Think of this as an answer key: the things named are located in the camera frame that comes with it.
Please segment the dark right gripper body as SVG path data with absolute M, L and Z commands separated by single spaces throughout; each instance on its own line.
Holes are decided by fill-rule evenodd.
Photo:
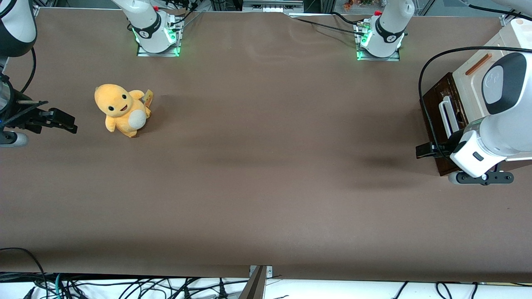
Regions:
M 26 109 L 26 105 L 19 103 L 19 101 L 24 101 L 24 98 L 0 99 L 1 131 L 4 131 L 6 127 L 12 129 L 17 127 L 25 130 L 23 111 Z

